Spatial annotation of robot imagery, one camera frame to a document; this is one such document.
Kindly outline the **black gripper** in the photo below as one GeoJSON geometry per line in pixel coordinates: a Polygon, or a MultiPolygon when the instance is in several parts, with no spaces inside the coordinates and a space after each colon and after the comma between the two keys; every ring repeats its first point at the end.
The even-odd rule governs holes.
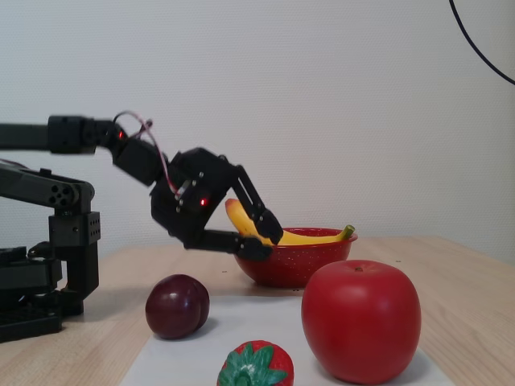
{"type": "Polygon", "coordinates": [[[150,209],[170,236],[186,249],[228,253],[248,261],[270,257],[273,248],[267,244],[278,244],[283,230],[243,166],[197,147],[178,153],[167,172],[175,190],[159,180],[150,193],[150,209]],[[227,215],[242,235],[205,228],[231,187],[237,199],[227,199],[227,215]]]}

